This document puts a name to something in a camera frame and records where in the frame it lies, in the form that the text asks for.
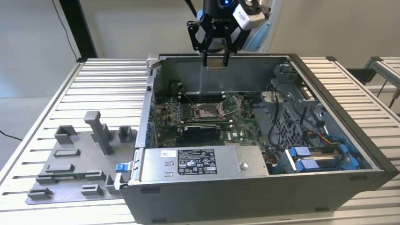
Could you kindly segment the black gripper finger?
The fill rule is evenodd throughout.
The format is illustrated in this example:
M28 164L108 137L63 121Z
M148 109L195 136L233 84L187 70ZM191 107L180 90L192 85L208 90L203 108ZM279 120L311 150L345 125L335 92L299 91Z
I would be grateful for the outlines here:
M201 42L199 42L199 40L196 38L196 33L199 32L200 28L203 28L203 30L204 30L204 37L203 37ZM209 49L212 40L215 38L215 28L207 22L188 21L187 29L188 29L189 39L191 39L191 43L192 43L192 48L195 51L200 52L201 64L205 67L208 65L208 63L207 63L208 49Z
M223 65L227 67L229 63L231 54L236 54L239 50L243 49L244 43L247 41L247 31L240 29L239 34L236 36L235 41L232 41L232 33L235 31L225 29L223 33L223 48L224 48L224 57L223 57Z

